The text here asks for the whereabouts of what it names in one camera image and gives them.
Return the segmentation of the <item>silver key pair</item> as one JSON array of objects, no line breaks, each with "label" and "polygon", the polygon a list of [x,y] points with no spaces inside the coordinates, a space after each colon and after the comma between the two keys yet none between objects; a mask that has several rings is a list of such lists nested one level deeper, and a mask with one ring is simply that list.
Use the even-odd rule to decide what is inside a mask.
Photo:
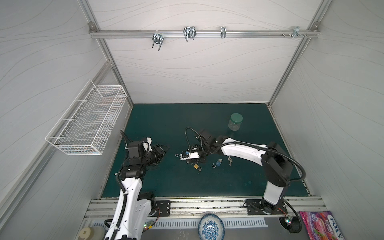
[{"label": "silver key pair", "polygon": [[229,166],[231,166],[232,163],[233,163],[233,160],[232,160],[231,156],[228,156],[228,161],[229,161]]}]

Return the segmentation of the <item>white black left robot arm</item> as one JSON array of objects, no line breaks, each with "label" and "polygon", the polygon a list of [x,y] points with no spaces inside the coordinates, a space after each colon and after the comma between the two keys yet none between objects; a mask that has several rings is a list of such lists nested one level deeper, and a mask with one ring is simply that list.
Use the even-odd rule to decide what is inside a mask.
[{"label": "white black left robot arm", "polygon": [[148,216],[156,212],[154,193],[141,193],[144,176],[150,166],[158,165],[169,150],[167,145],[152,146],[151,138],[124,140],[126,159],[116,173],[120,195],[106,240],[139,240]]}]

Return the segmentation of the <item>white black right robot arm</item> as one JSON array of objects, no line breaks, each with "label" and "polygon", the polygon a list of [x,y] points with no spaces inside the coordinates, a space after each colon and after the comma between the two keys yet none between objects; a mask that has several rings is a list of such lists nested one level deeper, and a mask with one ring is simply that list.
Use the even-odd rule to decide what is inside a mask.
[{"label": "white black right robot arm", "polygon": [[271,215],[278,209],[283,193],[291,181],[291,173],[294,168],[292,161],[278,144],[249,144],[227,136],[214,137],[206,131],[201,131],[196,138],[200,143],[182,151],[180,160],[186,161],[188,164],[198,164],[207,156],[218,154],[255,163],[263,168],[267,185],[261,200],[251,206],[267,215]]}]

